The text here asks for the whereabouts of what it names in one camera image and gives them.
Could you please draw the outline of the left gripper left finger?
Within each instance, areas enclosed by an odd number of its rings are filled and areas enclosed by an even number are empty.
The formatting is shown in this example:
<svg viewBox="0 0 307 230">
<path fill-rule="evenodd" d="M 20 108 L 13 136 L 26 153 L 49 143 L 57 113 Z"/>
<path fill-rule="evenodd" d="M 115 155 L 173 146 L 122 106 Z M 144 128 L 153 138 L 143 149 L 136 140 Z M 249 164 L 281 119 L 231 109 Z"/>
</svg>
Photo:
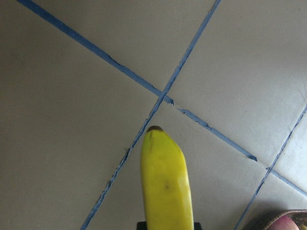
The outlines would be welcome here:
<svg viewBox="0 0 307 230">
<path fill-rule="evenodd" d="M 136 226 L 136 230 L 147 230 L 146 221 L 138 222 Z"/>
</svg>

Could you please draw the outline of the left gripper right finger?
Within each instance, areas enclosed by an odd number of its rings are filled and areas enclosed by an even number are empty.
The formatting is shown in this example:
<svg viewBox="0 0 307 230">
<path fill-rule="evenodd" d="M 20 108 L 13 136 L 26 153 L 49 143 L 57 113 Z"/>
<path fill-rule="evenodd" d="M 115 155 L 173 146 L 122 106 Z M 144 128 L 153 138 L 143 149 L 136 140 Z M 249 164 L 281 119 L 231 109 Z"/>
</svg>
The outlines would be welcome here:
<svg viewBox="0 0 307 230">
<path fill-rule="evenodd" d="M 194 222 L 194 230 L 202 230 L 202 226 L 199 222 Z"/>
</svg>

